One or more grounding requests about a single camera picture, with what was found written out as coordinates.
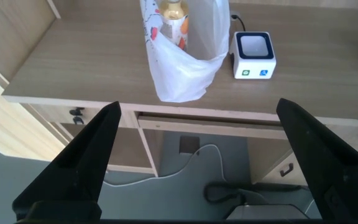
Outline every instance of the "white plastic bag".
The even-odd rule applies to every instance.
[[[229,49],[228,0],[188,0],[187,52],[160,33],[156,0],[140,0],[150,72],[161,101],[200,99],[212,83]]]

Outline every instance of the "white cable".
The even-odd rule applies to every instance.
[[[308,208],[307,208],[306,211],[305,211],[305,214],[308,213],[308,210],[309,210],[309,208],[311,207],[311,204],[312,204],[313,202],[314,202],[314,199],[310,202]]]
[[[173,174],[170,174],[170,175],[166,175],[166,176],[163,176],[163,177],[150,177],[150,178],[147,178],[147,179],[143,179],[143,180],[139,180],[139,181],[135,181],[135,182],[132,182],[132,183],[128,183],[128,184],[110,184],[109,182],[106,182],[105,180],[103,181],[104,184],[110,186],[110,187],[127,187],[127,186],[130,186],[130,185],[134,185],[134,184],[140,184],[140,183],[143,183],[143,182],[146,182],[148,180],[154,180],[154,179],[166,179],[166,178],[169,178],[169,177],[173,177],[174,175],[177,175],[177,174],[180,174],[186,167],[187,165],[189,164],[189,162],[194,158],[194,156],[197,155],[197,152],[208,147],[208,146],[213,146],[216,151],[218,152],[218,155],[219,155],[219,158],[220,158],[220,161],[221,161],[221,172],[222,172],[222,178],[225,182],[227,182],[226,178],[224,178],[224,173],[223,173],[223,160],[222,160],[222,154],[221,154],[221,151],[219,150],[219,148],[214,145],[214,144],[207,144],[201,148],[199,148],[191,157],[190,159],[187,161],[187,163],[185,164],[185,166],[183,166],[182,169],[180,169],[178,172],[175,172]]]

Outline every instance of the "white box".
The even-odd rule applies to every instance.
[[[230,59],[234,78],[269,79],[276,67],[273,44],[267,32],[236,32]]]

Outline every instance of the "bottle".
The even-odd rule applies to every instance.
[[[161,33],[186,51],[188,37],[188,6],[182,0],[163,0],[159,5],[163,25]]]

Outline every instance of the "blue icon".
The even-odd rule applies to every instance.
[[[266,76],[267,75],[267,70],[262,70],[260,71],[260,76]]]

